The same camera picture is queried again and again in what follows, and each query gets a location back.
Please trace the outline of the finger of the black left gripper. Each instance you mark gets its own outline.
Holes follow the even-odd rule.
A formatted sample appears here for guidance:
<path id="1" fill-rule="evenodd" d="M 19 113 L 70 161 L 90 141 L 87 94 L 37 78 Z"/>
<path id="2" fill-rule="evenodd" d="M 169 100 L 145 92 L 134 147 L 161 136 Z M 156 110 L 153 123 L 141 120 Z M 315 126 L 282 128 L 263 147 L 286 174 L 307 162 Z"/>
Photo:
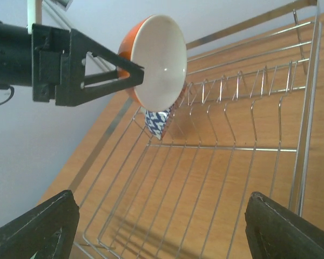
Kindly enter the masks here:
<path id="1" fill-rule="evenodd" d="M 60 85 L 56 86 L 57 106 L 79 106 L 137 85 L 144 79 L 144 71 L 131 71 L 127 77 L 120 77 L 118 70 L 85 75 L 84 69 L 69 69 L 62 73 Z"/>
<path id="2" fill-rule="evenodd" d="M 82 59 L 88 52 L 95 54 L 96 56 L 101 57 L 109 63 L 126 71 L 142 71 L 144 69 L 142 66 L 139 66 L 102 46 L 82 32 L 76 29 L 71 29 L 69 52 L 71 64 L 81 65 Z"/>

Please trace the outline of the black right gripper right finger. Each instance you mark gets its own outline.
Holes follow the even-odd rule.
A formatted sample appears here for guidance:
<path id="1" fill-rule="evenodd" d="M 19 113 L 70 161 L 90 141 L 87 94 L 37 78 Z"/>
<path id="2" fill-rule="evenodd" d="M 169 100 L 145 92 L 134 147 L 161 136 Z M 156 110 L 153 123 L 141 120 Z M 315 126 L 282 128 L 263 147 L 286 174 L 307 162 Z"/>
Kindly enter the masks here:
<path id="1" fill-rule="evenodd" d="M 245 211 L 253 258 L 324 258 L 324 231 L 260 192 Z"/>

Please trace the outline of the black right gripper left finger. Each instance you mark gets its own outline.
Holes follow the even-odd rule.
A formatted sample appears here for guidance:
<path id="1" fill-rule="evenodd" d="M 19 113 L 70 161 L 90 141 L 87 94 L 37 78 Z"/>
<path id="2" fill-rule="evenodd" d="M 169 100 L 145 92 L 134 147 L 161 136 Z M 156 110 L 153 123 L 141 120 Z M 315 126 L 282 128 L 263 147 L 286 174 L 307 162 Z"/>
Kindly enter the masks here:
<path id="1" fill-rule="evenodd" d="M 0 258 L 69 258 L 79 222 L 71 190 L 63 190 L 0 227 Z"/>

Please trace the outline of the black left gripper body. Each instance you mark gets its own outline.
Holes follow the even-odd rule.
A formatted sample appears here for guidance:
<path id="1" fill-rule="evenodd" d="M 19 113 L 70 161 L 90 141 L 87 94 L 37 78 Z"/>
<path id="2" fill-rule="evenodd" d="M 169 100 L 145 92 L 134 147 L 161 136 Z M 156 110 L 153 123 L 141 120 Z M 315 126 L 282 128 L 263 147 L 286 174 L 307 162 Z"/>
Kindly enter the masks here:
<path id="1" fill-rule="evenodd" d="M 33 101 L 69 106 L 70 31 L 33 24 L 31 49 Z"/>

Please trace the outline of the red blue patterned bowl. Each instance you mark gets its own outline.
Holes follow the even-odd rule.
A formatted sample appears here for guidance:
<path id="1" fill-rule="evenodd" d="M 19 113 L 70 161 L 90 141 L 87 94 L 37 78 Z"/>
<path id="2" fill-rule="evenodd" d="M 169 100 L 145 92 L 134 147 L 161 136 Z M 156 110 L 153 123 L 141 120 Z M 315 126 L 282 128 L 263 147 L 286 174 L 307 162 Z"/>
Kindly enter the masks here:
<path id="1" fill-rule="evenodd" d="M 184 100 L 185 92 L 187 89 L 187 82 L 184 82 L 183 89 L 179 97 L 173 105 L 166 110 L 160 112 L 145 111 L 145 126 L 150 133 L 158 140 L 161 140 L 167 132 L 167 128 L 173 120 L 175 111 L 180 107 L 181 102 Z"/>

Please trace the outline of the steel wire dish rack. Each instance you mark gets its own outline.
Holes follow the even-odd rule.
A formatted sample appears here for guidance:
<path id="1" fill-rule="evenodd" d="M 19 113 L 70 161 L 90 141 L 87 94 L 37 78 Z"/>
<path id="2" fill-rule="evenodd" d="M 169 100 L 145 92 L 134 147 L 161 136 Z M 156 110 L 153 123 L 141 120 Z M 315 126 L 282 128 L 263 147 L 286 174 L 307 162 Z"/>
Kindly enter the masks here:
<path id="1" fill-rule="evenodd" d="M 189 59 L 158 126 L 127 100 L 77 179 L 82 258 L 250 258 L 254 191 L 302 212 L 321 24 L 318 1 L 258 19 L 288 24 Z"/>

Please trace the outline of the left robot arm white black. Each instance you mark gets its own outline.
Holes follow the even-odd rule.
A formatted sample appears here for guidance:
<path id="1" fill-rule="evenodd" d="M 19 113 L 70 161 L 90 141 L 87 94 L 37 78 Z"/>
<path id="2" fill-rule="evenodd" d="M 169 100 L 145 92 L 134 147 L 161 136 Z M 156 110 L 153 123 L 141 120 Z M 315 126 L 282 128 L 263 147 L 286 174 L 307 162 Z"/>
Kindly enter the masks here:
<path id="1" fill-rule="evenodd" d="M 0 90 L 32 88 L 35 102 L 75 107 L 142 84 L 143 67 L 76 29 L 0 22 Z"/>

